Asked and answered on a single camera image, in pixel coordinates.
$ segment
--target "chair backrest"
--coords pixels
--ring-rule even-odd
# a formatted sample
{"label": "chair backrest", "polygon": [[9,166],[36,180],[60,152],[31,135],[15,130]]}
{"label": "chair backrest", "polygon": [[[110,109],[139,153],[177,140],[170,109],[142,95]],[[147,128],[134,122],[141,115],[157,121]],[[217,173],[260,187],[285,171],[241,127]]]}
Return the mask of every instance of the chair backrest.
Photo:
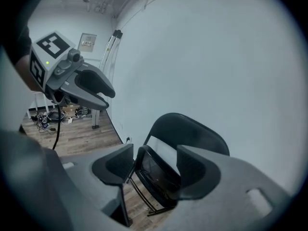
{"label": "chair backrest", "polygon": [[175,150],[178,145],[206,149],[223,155],[230,155],[224,139],[203,124],[179,113],[168,113],[153,124],[144,144],[153,136]]}

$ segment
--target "black sleeve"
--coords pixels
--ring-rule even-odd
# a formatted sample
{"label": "black sleeve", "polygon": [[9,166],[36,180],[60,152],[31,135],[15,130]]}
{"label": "black sleeve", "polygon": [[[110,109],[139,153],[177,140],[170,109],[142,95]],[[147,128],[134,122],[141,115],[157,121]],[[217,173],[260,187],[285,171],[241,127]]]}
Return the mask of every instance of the black sleeve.
{"label": "black sleeve", "polygon": [[19,37],[13,37],[11,40],[6,39],[3,45],[11,62],[16,65],[20,58],[30,54],[31,38],[29,37],[29,28],[25,26]]}

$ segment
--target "person's arm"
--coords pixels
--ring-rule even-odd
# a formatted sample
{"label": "person's arm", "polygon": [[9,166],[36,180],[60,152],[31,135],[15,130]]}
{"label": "person's arm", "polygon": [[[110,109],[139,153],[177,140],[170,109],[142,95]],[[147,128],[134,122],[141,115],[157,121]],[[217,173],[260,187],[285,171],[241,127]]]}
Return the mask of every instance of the person's arm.
{"label": "person's arm", "polygon": [[31,49],[29,28],[26,26],[20,36],[7,42],[7,44],[4,44],[4,48],[21,79],[31,90],[42,91],[29,71],[29,54]]}

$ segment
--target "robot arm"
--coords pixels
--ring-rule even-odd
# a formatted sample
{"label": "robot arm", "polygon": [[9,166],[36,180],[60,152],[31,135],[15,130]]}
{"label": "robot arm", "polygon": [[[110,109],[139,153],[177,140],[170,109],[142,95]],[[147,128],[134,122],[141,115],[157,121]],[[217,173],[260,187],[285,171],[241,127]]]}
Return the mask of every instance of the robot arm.
{"label": "robot arm", "polygon": [[85,63],[75,44],[57,31],[32,43],[30,73],[46,97],[55,104],[69,102],[95,110],[109,104],[99,95],[113,98],[116,93],[107,77]]}

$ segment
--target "floor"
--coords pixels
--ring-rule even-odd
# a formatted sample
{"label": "floor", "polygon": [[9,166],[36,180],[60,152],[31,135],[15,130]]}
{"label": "floor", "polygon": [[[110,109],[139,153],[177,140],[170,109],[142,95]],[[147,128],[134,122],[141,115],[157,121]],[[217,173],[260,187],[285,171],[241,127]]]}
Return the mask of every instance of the floor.
{"label": "floor", "polygon": [[[37,140],[41,146],[52,148],[56,139],[56,133],[49,134],[48,132],[39,133],[39,129],[27,116],[24,117],[22,126],[27,136]],[[50,127],[57,128],[57,124],[52,124]],[[60,137],[57,143],[56,151],[59,156],[82,154],[92,150],[107,148],[110,146],[121,144],[111,121],[106,113],[100,112],[100,127],[93,130],[91,124],[91,116],[80,119],[74,119],[70,125],[62,125],[60,129]],[[150,203],[155,208],[161,208],[160,204],[150,195],[146,188],[134,174],[133,179],[141,192],[146,196]],[[141,200],[130,183],[124,184],[124,200],[129,218],[133,224],[131,229],[135,231],[149,231],[157,228],[171,211],[147,217],[149,212],[147,205]]]}

